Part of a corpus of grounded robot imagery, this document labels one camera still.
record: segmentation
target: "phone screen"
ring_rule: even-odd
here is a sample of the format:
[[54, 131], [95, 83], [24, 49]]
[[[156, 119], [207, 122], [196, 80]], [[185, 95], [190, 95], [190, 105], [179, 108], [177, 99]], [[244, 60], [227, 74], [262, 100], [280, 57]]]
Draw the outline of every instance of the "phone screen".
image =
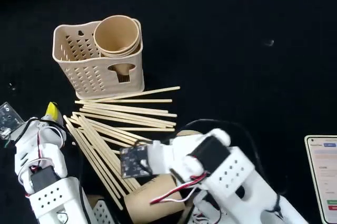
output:
[[310, 161], [322, 220], [337, 223], [337, 136], [308, 136]]

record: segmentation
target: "stack of paper cups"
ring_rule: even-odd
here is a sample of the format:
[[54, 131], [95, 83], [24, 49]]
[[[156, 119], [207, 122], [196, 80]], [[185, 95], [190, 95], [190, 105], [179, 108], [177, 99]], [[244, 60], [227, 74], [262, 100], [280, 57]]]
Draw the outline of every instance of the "stack of paper cups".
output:
[[[142, 31], [138, 20], [123, 15], [102, 20], [94, 31], [94, 42], [101, 57], [123, 59], [141, 53]], [[119, 82], [130, 80], [131, 63], [118, 63], [109, 68], [117, 73]]]

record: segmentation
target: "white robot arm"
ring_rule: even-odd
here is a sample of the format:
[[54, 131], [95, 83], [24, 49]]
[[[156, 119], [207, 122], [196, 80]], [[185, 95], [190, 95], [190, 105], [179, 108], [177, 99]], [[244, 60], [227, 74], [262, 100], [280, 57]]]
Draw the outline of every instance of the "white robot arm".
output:
[[[307, 223], [264, 181], [240, 148], [230, 147], [230, 143], [229, 135], [220, 129], [177, 137], [170, 145], [154, 141], [147, 145], [147, 160], [143, 163], [153, 174], [171, 173], [181, 183], [206, 174], [194, 204], [202, 208], [206, 192], [212, 195], [224, 213], [217, 223]], [[236, 194], [239, 187], [244, 189], [243, 197]]]
[[97, 224], [78, 179], [67, 177], [60, 150], [66, 140], [62, 126], [60, 112], [49, 103], [44, 117], [31, 118], [11, 132], [16, 146], [15, 173], [39, 223]]

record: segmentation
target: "plastic basket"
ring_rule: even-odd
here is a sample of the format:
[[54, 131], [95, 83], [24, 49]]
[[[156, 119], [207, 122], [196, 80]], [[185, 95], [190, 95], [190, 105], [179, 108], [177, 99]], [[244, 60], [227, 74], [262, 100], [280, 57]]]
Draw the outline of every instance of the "plastic basket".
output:
[[[125, 93], [142, 92], [143, 39], [134, 54], [123, 58], [100, 57], [93, 39], [100, 21], [82, 25], [60, 25], [54, 31], [53, 59], [60, 65], [79, 99], [100, 99]], [[113, 65], [130, 63], [129, 76], [120, 77]]]

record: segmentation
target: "black fabric surface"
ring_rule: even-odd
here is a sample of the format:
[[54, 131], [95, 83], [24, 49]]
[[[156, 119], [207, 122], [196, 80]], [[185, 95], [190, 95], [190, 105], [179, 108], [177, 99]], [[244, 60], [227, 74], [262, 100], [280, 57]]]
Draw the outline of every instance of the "black fabric surface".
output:
[[[135, 17], [143, 27], [146, 89], [182, 87], [162, 95], [173, 97], [167, 108], [179, 115], [178, 126], [198, 118], [243, 124], [255, 138], [273, 188], [288, 185], [290, 203], [310, 223], [319, 223], [303, 139], [337, 133], [334, 1], [26, 0], [5, 5], [0, 103], [8, 101], [25, 120], [42, 116], [49, 101], [70, 115], [77, 109], [75, 93], [52, 59], [53, 30], [114, 14]], [[232, 144], [254, 161], [244, 134], [230, 130]], [[64, 152], [69, 173], [76, 175], [76, 148]], [[6, 176], [0, 180], [0, 219], [36, 223], [16, 181], [13, 158], [4, 150], [1, 157]], [[106, 195], [88, 163], [83, 186], [88, 194]]]

